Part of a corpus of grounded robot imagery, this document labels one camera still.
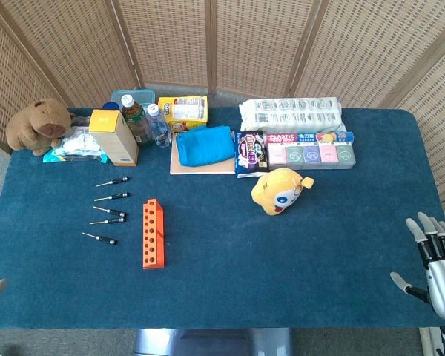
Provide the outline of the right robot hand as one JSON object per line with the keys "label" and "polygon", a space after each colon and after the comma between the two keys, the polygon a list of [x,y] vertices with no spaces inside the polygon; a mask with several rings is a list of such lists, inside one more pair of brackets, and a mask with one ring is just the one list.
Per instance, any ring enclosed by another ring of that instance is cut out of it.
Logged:
{"label": "right robot hand", "polygon": [[417,221],[406,219],[406,226],[415,238],[428,289],[406,282],[394,271],[390,277],[400,290],[429,304],[436,315],[445,320],[445,222],[419,212]]}

